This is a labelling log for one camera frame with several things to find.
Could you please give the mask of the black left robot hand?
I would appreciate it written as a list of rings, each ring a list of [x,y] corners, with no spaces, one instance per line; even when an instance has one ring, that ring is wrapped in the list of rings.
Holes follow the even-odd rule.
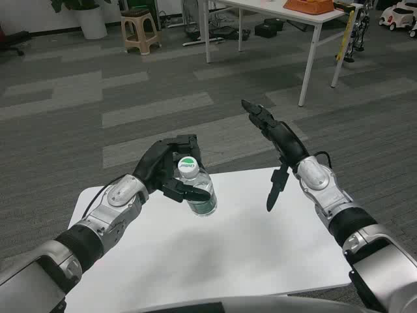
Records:
[[[194,157],[203,168],[201,151],[195,134],[178,135],[155,142],[138,162],[133,176],[138,178],[146,187],[149,194],[156,190],[164,196],[176,201],[208,201],[210,193],[174,178],[174,166],[178,158],[174,155]]]

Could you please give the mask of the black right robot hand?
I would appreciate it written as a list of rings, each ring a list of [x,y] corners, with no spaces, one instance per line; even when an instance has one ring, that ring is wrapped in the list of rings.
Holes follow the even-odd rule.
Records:
[[[289,174],[288,169],[297,170],[298,164],[309,157],[308,150],[294,131],[283,121],[277,121],[263,106],[241,100],[241,105],[249,113],[249,120],[262,135],[276,148],[281,166],[274,170],[271,182],[272,188],[266,201],[266,209],[271,212],[278,196],[284,191]]]

